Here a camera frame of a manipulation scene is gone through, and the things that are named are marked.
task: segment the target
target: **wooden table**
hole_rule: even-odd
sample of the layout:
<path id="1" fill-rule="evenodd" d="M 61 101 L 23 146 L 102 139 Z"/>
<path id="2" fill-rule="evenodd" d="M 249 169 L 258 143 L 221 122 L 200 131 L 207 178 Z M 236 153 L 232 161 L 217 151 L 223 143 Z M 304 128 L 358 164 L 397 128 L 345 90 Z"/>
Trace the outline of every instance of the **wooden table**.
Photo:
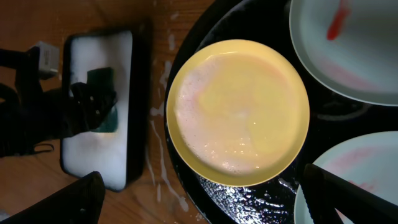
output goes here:
<path id="1" fill-rule="evenodd" d="M 152 107 L 164 102 L 165 64 L 172 63 L 195 21 L 213 0 L 0 0 L 0 48 L 26 51 L 39 40 L 62 51 L 71 34 L 123 26 L 150 17 L 154 24 L 152 52 Z M 0 82 L 14 88 L 15 72 L 0 67 Z M 60 79 L 41 82 L 44 91 L 61 86 Z M 120 193 L 106 191 L 100 223 L 205 223 L 187 198 L 171 164 L 165 145 L 162 113 L 153 113 L 142 177 Z M 37 156 L 0 159 L 0 210 L 13 215 L 39 202 L 76 178 L 64 174 L 56 150 Z M 164 149 L 161 155 L 160 146 Z M 161 176 L 165 163 L 170 187 Z"/>

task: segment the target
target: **foam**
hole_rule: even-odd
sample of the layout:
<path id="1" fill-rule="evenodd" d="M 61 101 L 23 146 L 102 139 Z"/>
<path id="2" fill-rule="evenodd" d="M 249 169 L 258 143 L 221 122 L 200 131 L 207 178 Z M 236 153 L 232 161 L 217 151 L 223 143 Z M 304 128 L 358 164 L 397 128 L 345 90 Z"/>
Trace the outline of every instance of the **foam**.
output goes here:
<path id="1" fill-rule="evenodd" d="M 115 133 L 86 132 L 64 139 L 63 165 L 79 177 L 99 171 L 105 186 L 113 190 L 126 185 L 131 51 L 129 31 L 107 37 L 79 37 L 71 44 L 71 83 L 86 83 L 87 72 L 93 69 L 114 69 L 119 124 Z"/>
<path id="2" fill-rule="evenodd" d="M 287 152 L 297 105 L 276 72 L 237 54 L 212 57 L 186 75 L 174 109 L 184 141 L 199 159 L 223 172 L 248 174 Z"/>

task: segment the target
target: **green sponge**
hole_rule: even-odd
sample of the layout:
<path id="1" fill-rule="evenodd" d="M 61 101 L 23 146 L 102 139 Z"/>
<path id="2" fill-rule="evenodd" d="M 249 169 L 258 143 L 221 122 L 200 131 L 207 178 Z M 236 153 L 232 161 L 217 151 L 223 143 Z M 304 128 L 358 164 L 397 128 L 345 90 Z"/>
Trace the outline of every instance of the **green sponge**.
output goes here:
<path id="1" fill-rule="evenodd" d="M 114 90 L 113 85 L 113 69 L 99 68 L 87 72 L 87 84 L 97 86 L 99 88 L 108 88 Z M 118 129 L 118 111 L 116 106 L 113 106 L 102 124 L 92 129 L 92 132 L 97 133 L 113 133 Z"/>

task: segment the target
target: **round black tray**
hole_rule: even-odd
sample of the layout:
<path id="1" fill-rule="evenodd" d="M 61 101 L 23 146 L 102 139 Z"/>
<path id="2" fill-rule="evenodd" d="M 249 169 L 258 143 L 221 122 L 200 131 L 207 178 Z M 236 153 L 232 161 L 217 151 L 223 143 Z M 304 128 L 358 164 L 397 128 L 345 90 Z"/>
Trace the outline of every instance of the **round black tray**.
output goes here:
<path id="1" fill-rule="evenodd" d="M 295 194 L 305 164 L 345 140 L 398 130 L 398 108 L 340 96 L 304 69 L 290 40 L 289 6 L 288 0 L 217 0 L 199 18 L 175 58 L 166 96 L 178 70 L 197 50 L 222 40 L 254 40 L 278 51 L 295 67 L 310 101 L 310 127 L 300 154 L 283 173 L 253 187 L 227 187 L 194 173 L 177 154 L 165 119 L 174 169 L 188 196 L 210 223 L 293 223 Z"/>

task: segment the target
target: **yellow plate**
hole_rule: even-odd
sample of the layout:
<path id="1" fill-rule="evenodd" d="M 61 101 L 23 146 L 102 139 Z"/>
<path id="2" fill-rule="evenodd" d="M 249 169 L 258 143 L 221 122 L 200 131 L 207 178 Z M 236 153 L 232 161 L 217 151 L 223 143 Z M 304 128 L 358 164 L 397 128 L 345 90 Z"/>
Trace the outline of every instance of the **yellow plate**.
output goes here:
<path id="1" fill-rule="evenodd" d="M 279 159 L 278 162 L 274 163 L 272 166 L 269 166 L 265 169 L 259 169 L 245 175 L 224 173 L 207 165 L 197 158 L 197 156 L 194 155 L 194 153 L 188 148 L 183 140 L 174 111 L 180 85 L 189 71 L 202 64 L 211 56 L 225 53 L 249 55 L 258 58 L 265 63 L 273 65 L 288 81 L 290 91 L 293 93 L 292 95 L 294 95 L 295 100 L 299 105 L 296 111 L 298 114 L 298 128 L 295 132 L 293 144 L 291 144 L 291 147 L 288 149 L 288 151 L 281 159 Z M 170 88 L 166 105 L 166 113 L 167 128 L 169 129 L 170 137 L 178 154 L 185 161 L 185 163 L 197 174 L 208 180 L 223 185 L 240 187 L 256 185 L 270 180 L 271 178 L 280 174 L 287 166 L 289 166 L 289 164 L 296 158 L 297 154 L 301 150 L 305 137 L 307 136 L 308 124 L 310 121 L 310 109 L 307 92 L 305 91 L 304 84 L 294 67 L 283 56 L 281 56 L 280 53 L 265 45 L 249 40 L 226 40 L 217 42 L 205 47 L 204 49 L 201 49 L 189 60 L 187 60 L 182 68 L 178 71 Z"/>

